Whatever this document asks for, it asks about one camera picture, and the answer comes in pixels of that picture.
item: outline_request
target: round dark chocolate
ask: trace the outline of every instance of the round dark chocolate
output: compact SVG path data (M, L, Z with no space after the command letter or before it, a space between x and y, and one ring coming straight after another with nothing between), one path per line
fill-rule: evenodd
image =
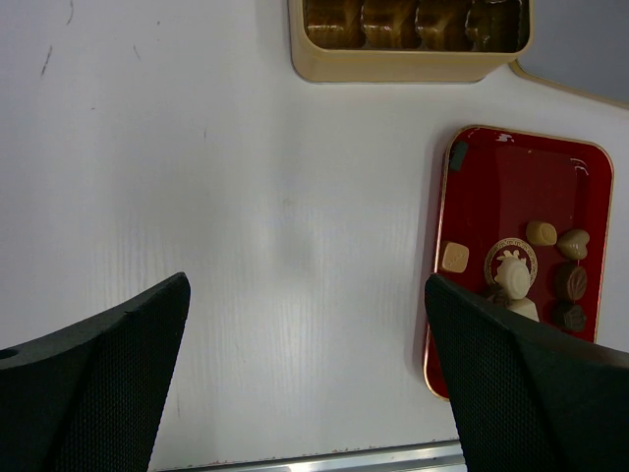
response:
M554 278L554 290L559 300L576 302L581 300L588 288L586 270L573 263L562 264Z
M583 308L570 302L559 302L552 310L553 322L570 331L581 332L586 328L586 316Z

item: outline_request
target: aluminum strip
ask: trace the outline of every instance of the aluminum strip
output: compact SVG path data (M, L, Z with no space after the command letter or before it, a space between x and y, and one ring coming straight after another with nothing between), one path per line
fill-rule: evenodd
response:
M340 452L306 458L273 460L228 466L186 469L191 472L327 472L367 471L465 472L463 452L458 441L432 442L359 452Z

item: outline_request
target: red rectangular tray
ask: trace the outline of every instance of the red rectangular tray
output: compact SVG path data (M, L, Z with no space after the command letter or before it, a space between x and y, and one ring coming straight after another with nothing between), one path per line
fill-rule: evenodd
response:
M449 165L452 150L461 142L469 147L460 170L453 170ZM491 266L486 263L487 254L506 238L526 241L529 221L551 223L559 236L573 228L584 229L591 239L588 256L579 264L589 283L578 303L588 319L583 332L571 334L595 342L612 183L611 160L592 143L484 126L465 128L444 157L433 270L480 293L487 289L485 271ZM439 269L442 241L469 248L463 273ZM557 302L553 278L566 259L555 247L532 249L537 257L537 278L528 298L536 303L541 323L551 324ZM424 377L435 395L447 399L429 325L426 333Z

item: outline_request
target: round medallion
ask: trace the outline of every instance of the round medallion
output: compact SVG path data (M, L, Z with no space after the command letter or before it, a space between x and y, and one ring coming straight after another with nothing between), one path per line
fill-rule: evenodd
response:
M531 285L538 276L538 257L533 248L525 241L518 238L505 238L493 245L485 258L485 281L489 285L495 284L495 276L498 272L500 261L505 256L517 257L531 273Z

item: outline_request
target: metal edge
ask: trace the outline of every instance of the metal edge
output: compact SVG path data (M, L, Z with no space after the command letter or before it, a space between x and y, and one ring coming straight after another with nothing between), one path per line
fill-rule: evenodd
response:
M469 129L472 128L477 128L477 126L473 125L473 126L467 126L465 128L460 129L455 135L454 138L452 138L452 140L450 141L450 144L448 145L448 147L445 150L445 153L443 155L443 165L441 167L441 189L440 189L440 195L439 195L439 213L438 213L438 222L437 222L437 226L436 226L436 237L435 237L435 242L434 242L434 261L432 263L432 272L436 273L439 269L439 252L441 250L441 232L443 229L443 209L445 208L445 188L447 186L448 183L448 165L450 163L450 152L452 151L452 147L454 146L454 143L456 142L456 139L461 136L461 134L463 134L464 132L466 132ZM430 392L436 396L437 398L444 400L444 401L450 401L449 398L440 395L439 393L437 393L434 388L432 388L432 385L430 384L429 381L429 376L428 376L428 360L429 360L429 345L430 345L430 324L428 323L428 319L426 322L426 341L425 341L425 346L424 346L424 367L423 367L423 372L424 372L424 382L426 382L426 386L429 388Z
M431 442L401 447L385 447L354 452L293 459L268 460L231 465L208 465L187 469L189 472L325 472L325 471L377 471L399 472L422 470L438 472L444 467L464 465L463 451L458 441Z
M566 143L576 143L579 145L586 145L586 146L592 146L596 149L598 149L600 152L602 152L602 154L606 157L607 159L607 163L609 164L609 169L611 171L611 186L609 188L609 206L607 208L607 224L606 224L606 228L605 228L605 237L603 239L603 252L602 252L602 266L600 269L600 285L599 285L599 300L597 303L597 323L595 325L595 330L594 330L594 343L597 342L598 336L599 336L599 321L600 321L600 305L601 305L601 295L602 295L602 280L604 278L604 268L605 268L605 260L607 257L607 237L609 235L609 219L611 218L611 204L612 204L612 200L613 200L613 184L614 184L614 177L615 177L615 171L614 171L614 167L613 167L613 162L611 160L611 157L609 156L609 154L607 153L607 151L601 147L600 145L590 142L590 141L582 141L582 140L573 140L570 138L563 138L563 137L558 137L558 136L553 136L553 135L545 135L545 134L541 134L541 133L531 133L531 132L527 132L527 131L521 131L521 130L513 130L510 128L500 128L500 127L495 127L495 126L487 126L487 125L471 125L471 126L466 126L464 128L461 128L459 131L456 132L456 134L454 135L454 138L452 139L452 141L450 142L450 144L448 145L446 151L445 151L445 155L443 157L443 176L441 178L441 193L440 193L440 203L439 203L439 215L438 215L438 223L437 223L437 232L436 232L436 242L435 242L435 251L434 251L434 264L432 267L432 271L433 272L437 272L438 270L438 259L439 259L439 250L441 247L441 231L442 231L442 227L443 227L443 209L445 208L445 190L446 190L446 185L447 185L447 166L448 166L448 162L449 162L449 156L450 156L450 152L452 150L452 146L454 146L454 142L457 140L457 138L459 136L461 136L463 133L465 133L468 130L474 129L474 128L485 128L488 130L492 130L492 131L500 131L500 132L507 132L507 133L516 133L518 135L527 135L527 136L534 136L537 138L547 138L547 139L551 139L551 140L556 140L556 141L563 141ZM429 382L429 378L428 378L428 356L429 356L429 343L430 343L430 325L428 324L427 321L427 328L426 328L426 341L425 341L426 345L424 347L424 381L426 382L427 387L429 388L430 392L436 396L437 398L440 398L442 400L445 401L449 401L449 398L446 398L440 394L438 394L436 391L434 391L434 389L432 388L432 385L430 385Z
M568 93L573 93L575 95L579 95L584 98L596 100L601 103L605 103L607 105L618 106L620 108L629 109L629 103L625 103L624 101L611 100L609 98L605 98L602 95L596 95L595 93L589 93L587 91L579 90L578 88L569 87L564 84L560 84L559 82L551 81L549 79L543 79L540 76L534 76L533 74L530 74L524 70L524 68L522 67L518 59L510 62L509 67L515 73L515 75L521 77L522 79L526 79L527 81L535 82L537 84L541 84L547 87L552 87L553 89L567 91Z

